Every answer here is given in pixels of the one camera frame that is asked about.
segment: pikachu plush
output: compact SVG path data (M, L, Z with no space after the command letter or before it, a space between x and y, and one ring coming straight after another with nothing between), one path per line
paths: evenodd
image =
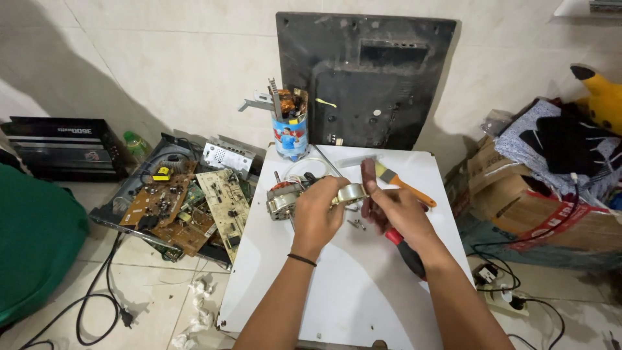
M571 65L575 77L590 91L590 96L577 101L589 108L592 120L622 136L622 85L614 84L602 75L582 65Z

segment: white table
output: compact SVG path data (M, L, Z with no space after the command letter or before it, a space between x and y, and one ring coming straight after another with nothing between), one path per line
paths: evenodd
M334 161L365 154L382 154L381 162L411 186L426 193L438 206L428 213L439 237L469 277L470 270L458 229L443 188L436 160L426 152L320 146ZM319 157L312 150L310 157ZM294 237L288 220L272 221L266 210L266 191L291 164L273 146L266 160L248 216L238 255L216 324L222 331L239 333L281 270ZM296 166L295 174L321 163ZM361 182L360 167L339 169L351 182ZM383 188L394 187L378 182ZM346 219L360 219L346 211ZM428 284L416 277L387 238L345 222L328 244L313 273L299 339L321 343L371 346L383 340L389 349L442 349Z

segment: plastic bottle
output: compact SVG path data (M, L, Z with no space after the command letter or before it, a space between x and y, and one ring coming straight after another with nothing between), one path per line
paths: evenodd
M147 142L132 131L126 131L123 134L125 139L125 147L134 156L137 162L141 163L147 158L149 154L149 147Z

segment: green cloth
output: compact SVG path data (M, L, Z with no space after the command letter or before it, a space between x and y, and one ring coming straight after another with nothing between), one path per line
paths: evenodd
M45 305L87 234L67 190L0 164L0 326Z

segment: black wristband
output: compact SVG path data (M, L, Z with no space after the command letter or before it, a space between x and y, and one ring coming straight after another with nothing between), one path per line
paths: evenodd
M300 257L300 256L298 256L296 254L291 254L291 253L287 254L287 256L292 258L292 259L296 259L296 260L300 260L301 262L308 263L309 265L312 265L313 267L317 267L316 263L314 263L313 261L311 261L311 260L309 260L307 258L303 258L303 257Z

